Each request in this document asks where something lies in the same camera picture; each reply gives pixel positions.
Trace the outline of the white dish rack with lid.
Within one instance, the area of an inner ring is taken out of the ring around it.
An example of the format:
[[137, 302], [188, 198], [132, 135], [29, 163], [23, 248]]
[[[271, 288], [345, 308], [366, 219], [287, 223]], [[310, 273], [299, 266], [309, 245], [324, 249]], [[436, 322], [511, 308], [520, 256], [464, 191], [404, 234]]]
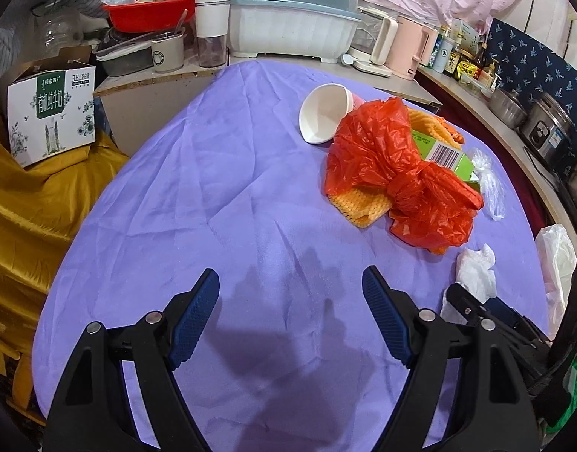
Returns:
[[359, 23], [358, 0], [230, 0], [229, 50], [238, 58], [271, 54], [336, 63]]

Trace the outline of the purple tablecloth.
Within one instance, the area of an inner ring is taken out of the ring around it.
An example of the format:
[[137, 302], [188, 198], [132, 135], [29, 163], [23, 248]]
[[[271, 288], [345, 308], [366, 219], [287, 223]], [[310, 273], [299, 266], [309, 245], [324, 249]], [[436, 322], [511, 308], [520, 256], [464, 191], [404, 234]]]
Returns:
[[323, 191], [327, 151], [298, 129], [331, 76], [273, 60], [228, 66], [122, 167], [67, 251], [33, 344], [40, 407], [87, 324], [134, 324], [215, 269], [220, 297], [175, 373], [216, 451], [368, 451], [407, 377], [362, 293], [439, 310], [457, 249], [412, 247], [381, 218], [358, 229]]

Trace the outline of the white blender cup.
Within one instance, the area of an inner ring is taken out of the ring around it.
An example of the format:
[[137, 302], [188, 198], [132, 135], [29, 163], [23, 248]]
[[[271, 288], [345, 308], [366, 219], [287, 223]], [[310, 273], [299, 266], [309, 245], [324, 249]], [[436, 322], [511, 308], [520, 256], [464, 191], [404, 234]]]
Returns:
[[218, 67], [226, 62], [230, 0], [195, 0], [198, 64]]

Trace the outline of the white thermos bottle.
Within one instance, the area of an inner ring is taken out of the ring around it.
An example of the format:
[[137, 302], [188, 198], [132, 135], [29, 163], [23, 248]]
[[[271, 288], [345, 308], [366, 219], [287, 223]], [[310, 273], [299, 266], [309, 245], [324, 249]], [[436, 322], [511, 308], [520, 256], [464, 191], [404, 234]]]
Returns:
[[445, 67], [454, 49], [454, 45], [455, 42], [451, 38], [443, 38], [441, 46], [439, 46], [439, 50], [436, 52], [435, 61], [432, 65], [432, 69], [435, 72], [442, 73], [445, 70]]

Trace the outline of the orange foam net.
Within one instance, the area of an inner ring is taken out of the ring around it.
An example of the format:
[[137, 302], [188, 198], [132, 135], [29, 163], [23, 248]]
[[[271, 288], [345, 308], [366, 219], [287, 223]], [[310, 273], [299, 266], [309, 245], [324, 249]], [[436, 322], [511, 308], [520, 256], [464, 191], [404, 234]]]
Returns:
[[339, 195], [329, 195], [330, 203], [354, 226], [366, 229], [392, 207], [381, 189], [354, 187]]

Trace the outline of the navy patterned cloth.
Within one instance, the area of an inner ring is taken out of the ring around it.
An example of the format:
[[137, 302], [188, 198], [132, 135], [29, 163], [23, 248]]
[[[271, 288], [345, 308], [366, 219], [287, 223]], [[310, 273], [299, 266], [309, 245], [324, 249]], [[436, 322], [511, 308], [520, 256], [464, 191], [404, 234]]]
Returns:
[[493, 20], [488, 51], [498, 61], [503, 87], [519, 94], [530, 108], [542, 94], [550, 94], [574, 124], [571, 146], [577, 152], [577, 70], [549, 47], [502, 20]]

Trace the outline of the small steel pot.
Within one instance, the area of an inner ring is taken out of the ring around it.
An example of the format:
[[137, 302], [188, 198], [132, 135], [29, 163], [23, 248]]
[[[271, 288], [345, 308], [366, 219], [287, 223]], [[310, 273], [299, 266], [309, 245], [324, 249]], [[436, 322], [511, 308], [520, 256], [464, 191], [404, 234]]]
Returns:
[[489, 101], [489, 110], [511, 130], [516, 130], [528, 117], [515, 90], [508, 92], [496, 88]]

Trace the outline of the clear plastic bag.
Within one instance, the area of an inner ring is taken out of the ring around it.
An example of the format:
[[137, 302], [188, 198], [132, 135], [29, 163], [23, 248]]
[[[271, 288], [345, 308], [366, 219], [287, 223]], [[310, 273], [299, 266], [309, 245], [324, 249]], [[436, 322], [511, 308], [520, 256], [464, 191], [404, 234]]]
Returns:
[[485, 211], [493, 221], [505, 217], [504, 187], [493, 170], [492, 159], [478, 148], [470, 150], [469, 159], [473, 165], [473, 173], [478, 178], [482, 197], [485, 201]]

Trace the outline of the pink white paper cup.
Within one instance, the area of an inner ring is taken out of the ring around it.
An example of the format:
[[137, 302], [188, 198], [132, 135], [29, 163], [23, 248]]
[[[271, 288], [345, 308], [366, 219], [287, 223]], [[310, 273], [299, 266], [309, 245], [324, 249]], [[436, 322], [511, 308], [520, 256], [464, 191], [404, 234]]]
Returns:
[[304, 141], [319, 145], [331, 141], [340, 122], [365, 101], [340, 84], [315, 88], [298, 113], [298, 128]]

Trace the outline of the silver rice cooker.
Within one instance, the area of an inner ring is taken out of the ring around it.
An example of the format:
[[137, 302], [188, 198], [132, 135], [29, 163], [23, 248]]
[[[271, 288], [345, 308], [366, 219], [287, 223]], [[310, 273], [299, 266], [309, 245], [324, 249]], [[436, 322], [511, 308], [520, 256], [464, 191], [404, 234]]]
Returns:
[[571, 145], [574, 123], [562, 106], [547, 92], [531, 104], [528, 118], [519, 129], [531, 151], [548, 166]]

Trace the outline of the red plastic bag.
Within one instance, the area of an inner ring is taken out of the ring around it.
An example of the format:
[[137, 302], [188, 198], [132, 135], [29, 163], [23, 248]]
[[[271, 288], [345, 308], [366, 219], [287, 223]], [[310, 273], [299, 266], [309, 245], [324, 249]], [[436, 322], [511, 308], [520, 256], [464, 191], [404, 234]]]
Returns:
[[452, 170], [421, 159], [408, 107], [397, 97], [375, 100], [343, 118], [328, 150], [324, 193], [383, 190], [392, 200], [389, 231], [411, 246], [443, 254], [468, 241], [484, 200]]

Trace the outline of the red plastic basin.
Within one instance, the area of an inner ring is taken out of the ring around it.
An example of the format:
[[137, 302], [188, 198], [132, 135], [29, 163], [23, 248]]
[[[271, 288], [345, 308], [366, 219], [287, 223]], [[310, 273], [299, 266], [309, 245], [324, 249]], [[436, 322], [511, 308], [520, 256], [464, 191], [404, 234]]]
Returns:
[[183, 13], [190, 20], [195, 12], [195, 0], [136, 0], [135, 3], [107, 5], [113, 27], [127, 34], [144, 34], [173, 30]]

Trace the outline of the white paper towel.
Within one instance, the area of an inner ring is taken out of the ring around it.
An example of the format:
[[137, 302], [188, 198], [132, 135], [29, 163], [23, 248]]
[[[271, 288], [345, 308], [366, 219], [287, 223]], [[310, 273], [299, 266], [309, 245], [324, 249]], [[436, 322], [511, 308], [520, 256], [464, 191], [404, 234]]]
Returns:
[[488, 244], [479, 250], [464, 248], [456, 259], [455, 282], [484, 304], [497, 296], [495, 262], [495, 253]]

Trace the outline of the white mug with utensils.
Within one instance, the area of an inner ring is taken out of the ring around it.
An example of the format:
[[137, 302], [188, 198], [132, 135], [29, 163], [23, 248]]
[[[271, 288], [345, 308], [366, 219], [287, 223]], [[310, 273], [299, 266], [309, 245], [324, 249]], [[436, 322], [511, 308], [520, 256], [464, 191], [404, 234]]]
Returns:
[[168, 32], [152, 40], [152, 62], [155, 72], [173, 72], [184, 63], [183, 35]]

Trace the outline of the green wasabi box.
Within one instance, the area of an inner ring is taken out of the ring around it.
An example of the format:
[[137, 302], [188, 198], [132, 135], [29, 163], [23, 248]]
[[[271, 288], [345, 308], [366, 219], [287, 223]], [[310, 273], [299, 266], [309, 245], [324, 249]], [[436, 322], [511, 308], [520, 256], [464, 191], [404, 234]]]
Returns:
[[473, 164], [464, 152], [415, 130], [411, 135], [422, 160], [452, 170], [464, 182], [478, 182]]

